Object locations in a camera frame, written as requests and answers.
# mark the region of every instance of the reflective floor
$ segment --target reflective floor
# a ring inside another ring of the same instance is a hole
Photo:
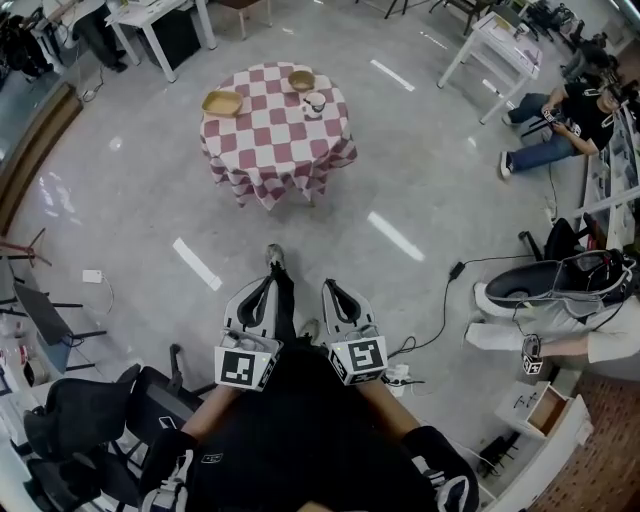
[[[96,311],[73,313],[75,325],[109,330],[81,352],[103,368],[117,355],[168,372],[169,345],[179,343],[187,385],[210,381],[225,304],[265,274],[271,242],[284,247],[296,281],[297,325],[321,317],[320,287],[331,277],[370,299],[394,349],[409,335],[422,342],[438,332],[456,261],[523,254],[523,229],[546,238],[547,170],[508,184],[497,179],[498,152],[521,144],[499,116],[478,122],[497,99],[491,89],[501,86],[469,59],[437,88],[464,42],[464,22],[453,8],[429,14],[429,7],[385,21],[350,0],[274,0],[274,26],[258,23],[258,5],[241,41],[237,16],[214,6],[218,48],[189,59],[174,84],[146,58],[120,75],[106,72],[104,87],[42,166],[11,233],[24,242],[46,227],[41,250],[54,268],[35,269],[41,288]],[[540,44],[542,72],[530,91],[550,91],[566,60],[566,49]],[[214,185],[200,150],[200,104],[234,71],[278,60],[310,65],[339,85],[359,156],[334,171],[315,208],[290,191],[271,212],[257,203],[241,209],[227,186]],[[580,202],[582,165],[552,166],[560,215]],[[215,279],[194,272],[175,249],[185,246]],[[511,265],[469,264],[450,286],[442,336],[399,358],[426,381],[403,402],[475,448],[503,430],[493,409],[521,370],[517,355],[463,344],[471,287]],[[102,270],[112,285],[108,315],[101,314],[108,287],[82,284],[83,269]]]

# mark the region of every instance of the table leg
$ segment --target table leg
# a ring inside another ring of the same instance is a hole
[[[140,59],[136,55],[136,52],[133,51],[133,48],[131,47],[129,40],[124,35],[124,32],[122,32],[122,27],[120,27],[118,23],[112,23],[111,28],[113,28],[113,31],[116,33],[116,36],[118,36],[118,40],[120,41],[120,44],[124,48],[124,51],[127,52],[127,55],[131,59],[131,62],[133,63],[133,65],[137,66],[138,64],[140,64]]]
[[[270,27],[273,27],[273,22],[271,21],[271,0],[267,0],[267,23]]]
[[[211,19],[209,18],[209,11],[207,11],[206,0],[196,0],[196,6],[198,7],[198,16],[200,17],[200,23],[202,23],[202,31],[204,32],[204,38],[207,41],[207,48],[213,50],[218,43],[216,42],[216,36],[213,34],[211,28]]]
[[[153,31],[153,27],[150,23],[147,23],[142,27],[142,30],[144,31],[144,35],[147,36],[147,40],[149,41],[151,48],[153,48],[153,53],[155,53],[160,66],[162,66],[162,70],[164,71],[164,75],[167,77],[167,80],[172,83],[175,82],[176,74],[173,72],[173,69],[171,69],[171,66],[169,65],[167,56],[164,54],[162,46],[160,46],[160,42],[156,37],[156,33]]]
[[[440,87],[440,89],[442,89],[444,87],[444,84],[447,83],[447,80],[449,80],[451,73],[453,73],[454,70],[458,67],[458,64],[466,58],[467,53],[471,50],[471,45],[473,44],[475,38],[476,38],[476,31],[474,30],[471,33],[471,35],[467,38],[466,43],[464,43],[462,48],[460,48],[460,51],[453,59],[453,62],[449,65],[447,70],[444,72],[444,75],[442,75],[442,78],[438,80],[438,87]]]
[[[244,13],[242,9],[238,11],[238,15],[240,16],[240,30],[242,31],[242,40],[244,41],[247,38],[247,32],[244,29]]]
[[[528,81],[529,81],[529,77],[527,75],[522,75],[520,77],[520,80],[518,80],[518,83],[514,85],[507,94],[505,94],[502,98],[500,98],[498,103],[496,103],[493,106],[493,108],[489,110],[489,112],[487,112],[484,115],[484,117],[482,117],[482,119],[480,119],[480,123],[485,124],[488,121],[488,119],[493,114],[495,114],[500,107],[502,107],[507,101],[509,101],[509,98],[511,98],[515,93],[517,93],[520,89],[522,89],[524,84],[526,84]]]

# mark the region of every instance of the cup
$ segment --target cup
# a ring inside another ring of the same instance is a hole
[[[319,92],[310,92],[302,100],[302,111],[304,115],[312,119],[317,119],[322,115],[327,99]]]

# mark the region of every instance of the bowl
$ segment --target bowl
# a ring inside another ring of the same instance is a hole
[[[289,84],[294,91],[307,92],[316,85],[316,77],[309,71],[294,71],[289,75]]]
[[[242,94],[233,91],[212,91],[202,102],[202,110],[218,117],[236,117],[242,108]]]

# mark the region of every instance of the round table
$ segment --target round table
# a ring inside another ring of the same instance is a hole
[[[301,69],[312,71],[273,62],[236,73],[218,89],[244,96],[240,114],[202,119],[200,140],[213,177],[218,184],[231,183],[240,206],[255,196],[271,210],[290,187],[311,202],[312,191],[325,192],[329,172],[358,154],[344,97],[325,75],[314,73],[314,91],[327,99],[322,117],[305,117],[300,105],[307,93],[294,91],[287,80]]]

